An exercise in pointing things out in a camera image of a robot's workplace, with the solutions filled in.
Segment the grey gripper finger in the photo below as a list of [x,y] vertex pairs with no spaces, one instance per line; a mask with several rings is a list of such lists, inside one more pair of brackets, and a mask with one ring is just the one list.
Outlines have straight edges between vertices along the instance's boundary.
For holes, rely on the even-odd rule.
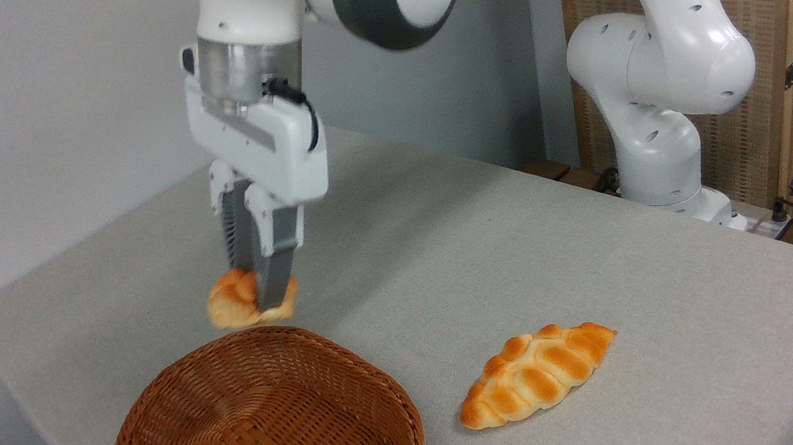
[[223,160],[213,161],[208,177],[212,211],[220,218],[229,266],[253,271],[252,224],[244,199],[249,180]]
[[285,204],[258,183],[249,185],[244,193],[244,204],[252,224],[252,258],[259,308],[275,310],[287,294],[296,249],[304,244],[306,205]]

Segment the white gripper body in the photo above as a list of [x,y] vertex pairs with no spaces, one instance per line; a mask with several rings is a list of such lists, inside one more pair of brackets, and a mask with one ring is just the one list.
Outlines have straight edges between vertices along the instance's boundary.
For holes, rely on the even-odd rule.
[[198,79],[183,83],[190,133],[216,160],[286,204],[325,197],[329,190],[325,133],[305,106],[281,97],[231,116],[205,101]]

